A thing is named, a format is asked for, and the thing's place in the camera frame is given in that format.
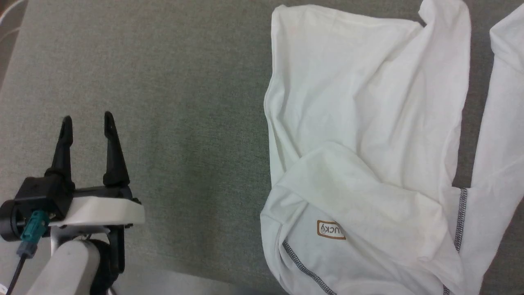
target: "gray table surface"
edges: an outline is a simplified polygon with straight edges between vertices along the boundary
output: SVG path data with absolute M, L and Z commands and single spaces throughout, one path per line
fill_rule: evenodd
M 0 92 L 0 201 L 50 165 L 65 115 L 73 118 L 77 187 L 100 184 L 103 113 L 111 110 L 147 214 L 126 233 L 126 258 L 282 292 L 260 242 L 270 190 L 263 99 L 271 12 L 306 3 L 420 20 L 419 0 L 30 2 Z M 470 183 L 493 64 L 489 28 L 521 1 L 466 3 L 472 61 L 457 186 Z M 519 208 L 483 294 L 524 292 L 523 216 Z M 0 263 L 14 269 L 4 251 L 15 246 L 0 247 Z

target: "brown logo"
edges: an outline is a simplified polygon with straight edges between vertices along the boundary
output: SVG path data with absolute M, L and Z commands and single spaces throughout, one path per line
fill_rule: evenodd
M 336 222 L 316 221 L 316 234 L 330 239 L 345 240 L 346 237 L 340 230 L 340 225 Z

